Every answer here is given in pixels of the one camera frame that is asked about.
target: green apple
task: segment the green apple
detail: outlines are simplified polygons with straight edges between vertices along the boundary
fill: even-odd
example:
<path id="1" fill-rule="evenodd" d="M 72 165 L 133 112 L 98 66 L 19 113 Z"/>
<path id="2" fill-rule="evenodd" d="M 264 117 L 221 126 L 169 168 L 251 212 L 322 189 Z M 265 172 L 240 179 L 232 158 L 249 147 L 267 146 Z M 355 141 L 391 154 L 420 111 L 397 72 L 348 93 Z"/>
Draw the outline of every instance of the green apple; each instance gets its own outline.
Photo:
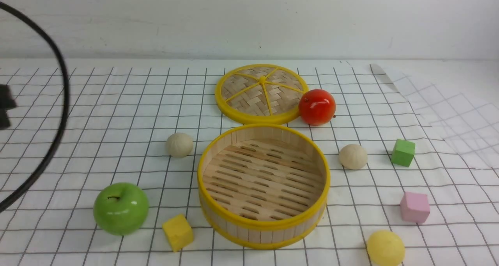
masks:
<path id="1" fill-rule="evenodd" d="M 95 199 L 93 216 L 104 231 L 125 236 L 139 229 L 149 212 L 147 195 L 139 186 L 119 182 L 104 188 Z"/>

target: paper sheet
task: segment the paper sheet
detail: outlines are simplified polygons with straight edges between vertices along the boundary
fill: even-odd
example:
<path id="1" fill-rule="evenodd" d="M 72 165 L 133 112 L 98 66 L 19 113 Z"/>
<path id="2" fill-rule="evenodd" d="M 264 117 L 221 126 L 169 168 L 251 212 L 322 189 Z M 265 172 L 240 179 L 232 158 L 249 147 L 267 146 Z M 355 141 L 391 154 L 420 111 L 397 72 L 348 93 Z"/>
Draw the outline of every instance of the paper sheet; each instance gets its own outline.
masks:
<path id="1" fill-rule="evenodd" d="M 390 67 L 381 70 L 471 169 L 499 167 L 499 107 L 449 85 L 433 84 Z"/>

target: tomato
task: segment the tomato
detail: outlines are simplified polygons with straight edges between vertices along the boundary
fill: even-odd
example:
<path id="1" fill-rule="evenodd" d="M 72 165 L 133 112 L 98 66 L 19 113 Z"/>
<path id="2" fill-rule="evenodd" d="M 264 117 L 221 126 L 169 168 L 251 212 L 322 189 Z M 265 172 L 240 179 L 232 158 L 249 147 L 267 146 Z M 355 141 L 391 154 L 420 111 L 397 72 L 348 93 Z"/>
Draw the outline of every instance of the tomato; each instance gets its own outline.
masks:
<path id="1" fill-rule="evenodd" d="M 303 94 L 298 103 L 298 111 L 305 123 L 319 126 L 334 117 L 336 102 L 329 92 L 314 89 Z"/>

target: bamboo steamer basket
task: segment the bamboo steamer basket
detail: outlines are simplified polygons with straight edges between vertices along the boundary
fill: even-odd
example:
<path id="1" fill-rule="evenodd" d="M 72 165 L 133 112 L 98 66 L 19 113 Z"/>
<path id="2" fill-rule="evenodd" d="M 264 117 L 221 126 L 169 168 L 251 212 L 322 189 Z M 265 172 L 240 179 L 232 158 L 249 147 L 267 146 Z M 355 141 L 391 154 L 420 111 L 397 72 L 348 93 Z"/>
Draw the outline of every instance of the bamboo steamer basket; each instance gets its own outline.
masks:
<path id="1" fill-rule="evenodd" d="M 210 143 L 198 166 L 199 198 L 210 225 L 248 248 L 301 240 L 326 208 L 330 174 L 312 140 L 276 124 L 249 124 Z"/>

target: white wall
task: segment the white wall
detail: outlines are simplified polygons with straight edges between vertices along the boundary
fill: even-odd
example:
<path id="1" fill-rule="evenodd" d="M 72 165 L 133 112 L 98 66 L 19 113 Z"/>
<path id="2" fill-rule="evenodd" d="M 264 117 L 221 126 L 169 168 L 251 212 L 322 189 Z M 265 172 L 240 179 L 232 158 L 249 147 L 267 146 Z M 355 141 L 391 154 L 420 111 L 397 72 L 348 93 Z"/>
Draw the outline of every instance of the white wall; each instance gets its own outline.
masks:
<path id="1" fill-rule="evenodd" d="M 499 0 L 2 0 L 69 57 L 499 58 Z M 0 12 L 0 57 L 51 56 Z"/>

